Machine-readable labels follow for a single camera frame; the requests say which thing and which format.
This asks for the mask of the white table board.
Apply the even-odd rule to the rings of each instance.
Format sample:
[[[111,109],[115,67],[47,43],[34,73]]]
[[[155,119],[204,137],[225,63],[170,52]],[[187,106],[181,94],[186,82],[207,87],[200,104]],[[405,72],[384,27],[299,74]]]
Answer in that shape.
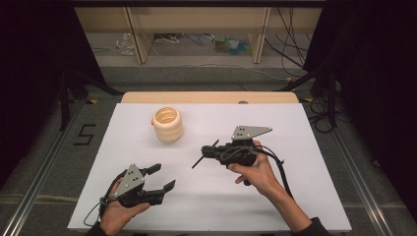
[[[238,125],[271,127],[259,137],[282,160],[292,195],[311,217],[331,232],[351,225],[343,209],[303,106],[292,104],[180,104],[185,129],[172,143],[161,142],[150,123],[156,104],[120,103],[75,207],[69,227],[86,230],[96,219],[94,206],[113,179],[130,164],[161,168],[146,179],[146,190],[175,180],[159,206],[132,219],[127,229],[143,232],[276,232],[287,225],[270,202],[252,186],[236,184],[236,174],[201,148],[230,141]]]

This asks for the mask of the beige wooden shelf unit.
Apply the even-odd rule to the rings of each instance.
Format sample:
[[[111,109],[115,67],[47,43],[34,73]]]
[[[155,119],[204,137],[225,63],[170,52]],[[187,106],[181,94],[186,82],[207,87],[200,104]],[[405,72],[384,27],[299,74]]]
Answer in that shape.
[[[147,62],[150,41],[157,33],[244,33],[253,62],[261,62],[265,37],[293,27],[312,34],[320,8],[295,7],[77,7],[86,32],[130,33],[137,61]]]

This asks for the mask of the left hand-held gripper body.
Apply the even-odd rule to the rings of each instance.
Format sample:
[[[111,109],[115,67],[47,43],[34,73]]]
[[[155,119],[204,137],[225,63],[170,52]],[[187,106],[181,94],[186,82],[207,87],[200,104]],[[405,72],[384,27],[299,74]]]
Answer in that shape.
[[[131,164],[126,170],[122,182],[114,193],[114,197],[123,207],[135,207],[143,203],[149,203],[151,206],[162,204],[163,189],[153,191],[144,189],[147,169],[140,169],[136,164]]]

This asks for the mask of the metal floor rail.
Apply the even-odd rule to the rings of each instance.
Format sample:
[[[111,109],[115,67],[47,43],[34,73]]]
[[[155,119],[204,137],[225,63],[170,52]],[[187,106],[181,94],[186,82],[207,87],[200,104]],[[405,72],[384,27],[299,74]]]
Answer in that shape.
[[[387,218],[382,208],[377,203],[375,195],[372,193],[370,186],[366,183],[365,177],[360,171],[359,164],[355,162],[354,155],[349,149],[347,142],[342,137],[337,124],[333,130],[330,125],[326,112],[326,105],[318,99],[305,106],[310,124],[314,131],[319,134],[330,134],[333,145],[337,148],[340,161],[345,168],[345,173],[350,179],[350,183],[355,189],[356,196],[360,199],[358,205],[344,203],[344,207],[361,207],[366,211],[367,218],[373,225],[374,231],[378,236],[393,236]]]
[[[67,121],[67,125],[59,130],[54,142],[52,143],[51,149],[47,153],[47,156],[43,159],[42,164],[36,172],[36,175],[30,182],[29,189],[21,197],[18,207],[12,214],[10,220],[6,224],[5,230],[0,234],[0,236],[18,236],[21,232],[27,218],[30,215],[31,209],[33,208],[37,196],[40,193],[40,190],[43,187],[45,181],[47,180],[51,169],[61,152],[62,146],[67,139],[74,122],[79,116],[79,113],[84,107],[84,104],[85,102],[83,100],[75,101],[74,107],[70,110],[70,118]]]

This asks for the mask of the person's right hand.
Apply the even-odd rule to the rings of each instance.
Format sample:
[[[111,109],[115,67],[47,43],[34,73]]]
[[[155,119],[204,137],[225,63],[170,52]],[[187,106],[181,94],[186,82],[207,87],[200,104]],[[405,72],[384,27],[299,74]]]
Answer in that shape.
[[[227,168],[239,174],[239,177],[235,180],[236,184],[248,180],[261,195],[267,198],[285,194],[285,189],[277,181],[268,157],[264,153],[259,152],[257,154],[257,159],[252,166],[232,163]]]

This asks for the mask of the pile of colourful toys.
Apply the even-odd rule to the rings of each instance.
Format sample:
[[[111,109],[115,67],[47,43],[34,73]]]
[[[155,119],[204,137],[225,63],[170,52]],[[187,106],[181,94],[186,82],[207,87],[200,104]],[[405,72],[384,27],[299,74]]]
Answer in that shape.
[[[252,49],[242,40],[229,36],[215,36],[212,39],[214,50],[218,52],[228,53],[230,55],[238,55],[240,53],[251,54]]]

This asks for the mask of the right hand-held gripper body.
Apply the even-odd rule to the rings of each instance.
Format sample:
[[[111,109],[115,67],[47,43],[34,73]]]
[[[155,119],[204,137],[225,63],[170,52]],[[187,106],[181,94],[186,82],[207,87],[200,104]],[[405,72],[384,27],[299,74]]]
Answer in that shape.
[[[271,131],[271,127],[238,125],[231,136],[231,143],[217,148],[216,159],[225,166],[231,163],[253,165],[257,159],[254,138]]]

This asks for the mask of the black metal stand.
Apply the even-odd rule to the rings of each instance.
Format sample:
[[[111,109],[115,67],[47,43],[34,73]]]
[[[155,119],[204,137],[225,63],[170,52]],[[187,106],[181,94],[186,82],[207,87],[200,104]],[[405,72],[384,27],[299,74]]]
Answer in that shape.
[[[335,77],[333,72],[332,61],[326,59],[320,66],[309,72],[307,75],[302,76],[295,82],[290,82],[284,88],[280,88],[279,91],[291,91],[299,86],[307,83],[311,79],[314,79],[314,83],[310,89],[310,94],[313,97],[322,97],[325,95],[328,98],[328,105],[325,115],[328,118],[330,130],[336,127],[335,121]]]
[[[93,77],[80,71],[70,69],[61,74],[59,78],[59,99],[61,106],[61,131],[64,131],[70,121],[70,107],[68,91],[75,97],[85,99],[88,92],[84,88],[84,83],[93,85],[111,95],[123,95],[122,91],[109,87],[105,82],[95,80]]]

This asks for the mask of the thin black pen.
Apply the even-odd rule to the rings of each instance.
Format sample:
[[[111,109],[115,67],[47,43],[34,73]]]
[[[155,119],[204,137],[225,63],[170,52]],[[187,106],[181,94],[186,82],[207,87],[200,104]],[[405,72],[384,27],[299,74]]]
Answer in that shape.
[[[218,144],[218,140],[216,140],[211,146],[212,147],[216,147],[216,145]],[[200,157],[197,161],[196,161],[196,163],[193,165],[193,168],[195,168],[202,160],[204,159],[204,157]]]

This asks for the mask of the clear plastic bag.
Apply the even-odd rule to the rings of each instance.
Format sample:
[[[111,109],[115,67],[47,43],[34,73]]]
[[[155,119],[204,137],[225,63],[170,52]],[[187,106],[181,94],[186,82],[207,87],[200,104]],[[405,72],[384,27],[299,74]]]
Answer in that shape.
[[[121,39],[116,40],[116,47],[122,55],[133,56],[136,54],[132,36],[129,33],[124,33]]]

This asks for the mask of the person's left hand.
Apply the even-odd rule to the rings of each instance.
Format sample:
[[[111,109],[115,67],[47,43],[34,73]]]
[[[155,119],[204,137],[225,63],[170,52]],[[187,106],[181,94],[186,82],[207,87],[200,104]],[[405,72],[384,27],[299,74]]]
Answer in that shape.
[[[99,227],[107,236],[116,236],[131,219],[149,208],[149,203],[123,207],[117,201],[111,202],[101,217]]]

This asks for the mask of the cream ridged pen holder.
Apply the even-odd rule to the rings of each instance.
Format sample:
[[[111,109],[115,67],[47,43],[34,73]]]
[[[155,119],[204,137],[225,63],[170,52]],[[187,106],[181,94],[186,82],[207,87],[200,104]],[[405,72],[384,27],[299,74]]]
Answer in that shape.
[[[155,111],[151,124],[156,136],[165,143],[178,141],[184,133],[182,115],[174,107],[162,107]]]

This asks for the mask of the wooden table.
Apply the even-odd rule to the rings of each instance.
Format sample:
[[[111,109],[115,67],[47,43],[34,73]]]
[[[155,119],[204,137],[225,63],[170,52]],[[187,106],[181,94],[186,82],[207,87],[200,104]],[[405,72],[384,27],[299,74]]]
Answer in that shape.
[[[129,91],[122,103],[298,103],[291,91]]]

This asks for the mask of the black curtain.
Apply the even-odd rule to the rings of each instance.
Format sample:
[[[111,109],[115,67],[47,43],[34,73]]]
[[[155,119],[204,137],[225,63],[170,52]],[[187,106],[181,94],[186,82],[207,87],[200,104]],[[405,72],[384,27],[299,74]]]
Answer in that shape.
[[[373,158],[417,220],[417,0],[327,0],[305,64],[335,68],[346,108]]]
[[[104,78],[69,0],[0,0],[0,188],[27,154],[60,90]]]

